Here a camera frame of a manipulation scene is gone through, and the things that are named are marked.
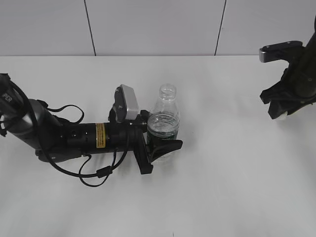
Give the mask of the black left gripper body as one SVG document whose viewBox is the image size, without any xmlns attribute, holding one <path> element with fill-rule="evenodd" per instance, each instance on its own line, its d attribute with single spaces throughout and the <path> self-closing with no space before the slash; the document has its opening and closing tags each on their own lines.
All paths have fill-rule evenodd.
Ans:
<svg viewBox="0 0 316 237">
<path fill-rule="evenodd" d="M 142 175 L 152 173 L 153 165 L 149 162 L 149 152 L 144 138 L 144 133 L 147 132 L 147 121 L 143 121 L 138 114 L 135 120 L 117 122 L 115 111 L 110 110 L 108 125 L 110 147 L 123 152 L 113 169 L 121 165 L 128 151 L 133 151 L 140 173 Z"/>
</svg>

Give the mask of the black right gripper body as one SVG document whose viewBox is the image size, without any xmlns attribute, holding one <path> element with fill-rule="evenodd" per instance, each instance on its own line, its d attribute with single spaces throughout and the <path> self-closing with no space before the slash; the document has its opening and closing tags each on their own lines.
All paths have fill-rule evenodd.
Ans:
<svg viewBox="0 0 316 237">
<path fill-rule="evenodd" d="M 281 80 L 260 94 L 264 104 L 275 101 L 316 101 L 316 69 L 284 70 Z"/>
</svg>

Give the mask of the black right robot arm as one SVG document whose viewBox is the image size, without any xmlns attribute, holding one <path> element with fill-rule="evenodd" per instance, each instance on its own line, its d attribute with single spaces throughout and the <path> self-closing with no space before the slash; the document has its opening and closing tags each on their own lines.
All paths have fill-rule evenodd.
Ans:
<svg viewBox="0 0 316 237">
<path fill-rule="evenodd" d="M 270 44 L 259 49 L 259 60 L 268 63 L 277 60 L 288 62 L 280 81 L 260 94 L 264 104 L 269 104 L 268 114 L 277 119 L 291 115 L 316 102 L 316 35 L 306 46 L 301 41 Z"/>
</svg>

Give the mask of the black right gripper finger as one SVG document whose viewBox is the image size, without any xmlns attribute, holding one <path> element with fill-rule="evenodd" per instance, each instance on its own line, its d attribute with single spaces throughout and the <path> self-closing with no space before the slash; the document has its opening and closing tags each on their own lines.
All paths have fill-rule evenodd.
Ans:
<svg viewBox="0 0 316 237">
<path fill-rule="evenodd" d="M 313 101 L 308 101 L 308 102 L 303 102 L 303 101 L 300 101 L 300 102 L 295 102 L 295 103 L 292 103 L 290 108 L 287 109 L 287 115 L 292 115 L 293 113 L 297 112 L 298 110 L 300 110 L 301 108 L 307 106 L 307 105 L 313 105 L 314 102 Z"/>
<path fill-rule="evenodd" d="M 271 119 L 288 116 L 289 103 L 287 101 L 271 101 L 268 114 Z"/>
</svg>

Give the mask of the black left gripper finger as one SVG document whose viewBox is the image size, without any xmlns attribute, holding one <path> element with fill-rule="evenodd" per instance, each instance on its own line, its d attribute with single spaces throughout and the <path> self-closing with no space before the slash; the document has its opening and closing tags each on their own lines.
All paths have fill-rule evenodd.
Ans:
<svg viewBox="0 0 316 237">
<path fill-rule="evenodd" d="M 149 143 L 149 162 L 152 163 L 162 156 L 182 148 L 182 140 L 153 140 Z"/>
<path fill-rule="evenodd" d="M 149 119 L 150 112 L 147 111 L 147 110 L 141 110 L 140 111 L 140 116 L 141 116 L 143 121 L 147 121 Z"/>
</svg>

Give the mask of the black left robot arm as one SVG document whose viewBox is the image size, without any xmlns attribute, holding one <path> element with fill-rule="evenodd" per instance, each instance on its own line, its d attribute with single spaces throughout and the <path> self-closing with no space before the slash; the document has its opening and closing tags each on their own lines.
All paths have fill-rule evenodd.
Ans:
<svg viewBox="0 0 316 237">
<path fill-rule="evenodd" d="M 56 115 L 41 100 L 28 98 L 8 74 L 0 76 L 0 133 L 11 133 L 54 168 L 82 156 L 133 151 L 142 174 L 150 174 L 153 161 L 179 150 L 181 140 L 154 139 L 146 143 L 149 112 L 138 108 L 133 88 L 118 86 L 115 101 L 104 123 L 71 122 Z"/>
</svg>

